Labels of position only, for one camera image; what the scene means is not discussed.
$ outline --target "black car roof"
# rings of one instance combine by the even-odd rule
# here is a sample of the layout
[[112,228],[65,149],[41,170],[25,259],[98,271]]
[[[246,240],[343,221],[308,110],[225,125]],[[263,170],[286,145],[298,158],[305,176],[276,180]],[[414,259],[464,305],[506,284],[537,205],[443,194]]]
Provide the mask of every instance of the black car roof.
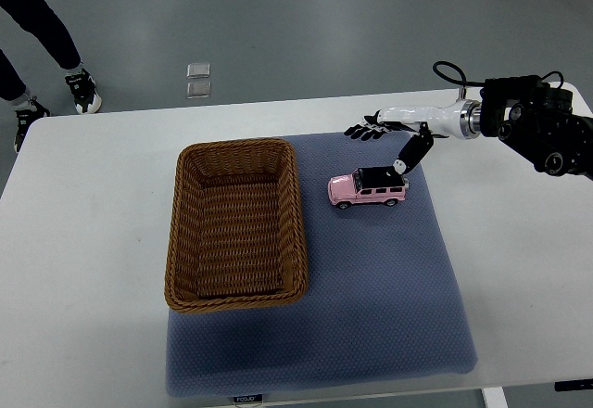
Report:
[[393,167],[368,167],[359,169],[362,188],[402,187],[403,177]]

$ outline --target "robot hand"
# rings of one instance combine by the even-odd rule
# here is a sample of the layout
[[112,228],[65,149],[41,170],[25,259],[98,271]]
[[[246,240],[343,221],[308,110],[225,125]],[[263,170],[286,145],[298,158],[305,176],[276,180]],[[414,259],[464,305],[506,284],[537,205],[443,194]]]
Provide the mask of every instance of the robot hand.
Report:
[[413,169],[428,153],[435,137],[474,139],[478,136],[479,102],[460,98],[446,108],[439,107],[392,107],[383,108],[373,116],[365,116],[361,122],[348,128],[344,134],[363,141],[379,139],[393,131],[416,133],[399,152],[393,164],[399,174]]
[[377,121],[377,118],[379,117],[380,112],[381,110],[377,111],[372,116],[365,116],[364,118],[362,118],[362,121],[348,128],[344,132],[344,134],[346,136],[350,136],[352,139],[360,138],[363,141],[368,141],[371,138],[379,139],[384,134],[391,133],[393,131],[413,131],[413,129],[411,129],[410,127],[402,125],[399,122],[385,121],[379,123]]

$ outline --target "mat label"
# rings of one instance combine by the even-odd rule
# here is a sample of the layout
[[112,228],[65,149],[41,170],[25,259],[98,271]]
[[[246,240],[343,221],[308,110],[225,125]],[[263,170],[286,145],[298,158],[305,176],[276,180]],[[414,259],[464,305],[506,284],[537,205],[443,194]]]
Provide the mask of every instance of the mat label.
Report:
[[233,402],[237,403],[262,403],[263,394],[252,394],[250,396],[233,397]]

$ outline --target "person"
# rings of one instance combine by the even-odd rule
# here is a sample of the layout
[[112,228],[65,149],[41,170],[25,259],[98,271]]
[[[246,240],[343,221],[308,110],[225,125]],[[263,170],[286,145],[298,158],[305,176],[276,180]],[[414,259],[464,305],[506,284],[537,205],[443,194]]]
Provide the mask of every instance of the person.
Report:
[[[102,100],[96,92],[95,80],[83,67],[81,56],[66,26],[45,0],[0,0],[0,7],[23,30],[33,34],[65,71],[66,84],[74,96],[76,110],[80,114],[97,112]],[[0,97],[11,104],[17,113],[19,127],[14,145],[15,151],[19,153],[31,124],[50,116],[50,112],[37,102],[37,97],[32,95],[1,49]]]

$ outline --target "white table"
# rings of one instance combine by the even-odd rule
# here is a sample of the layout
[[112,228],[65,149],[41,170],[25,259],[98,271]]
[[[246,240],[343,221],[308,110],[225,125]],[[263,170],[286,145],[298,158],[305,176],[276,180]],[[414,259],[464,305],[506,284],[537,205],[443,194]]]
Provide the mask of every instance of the white table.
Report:
[[[339,132],[379,108],[456,97],[444,90],[36,122],[0,199],[0,406],[228,404],[165,391],[163,276],[179,152],[196,142]],[[590,114],[576,91],[574,109]],[[465,376],[272,394],[268,404],[593,376],[591,181],[536,173],[484,137],[436,140],[422,166],[477,366]]]

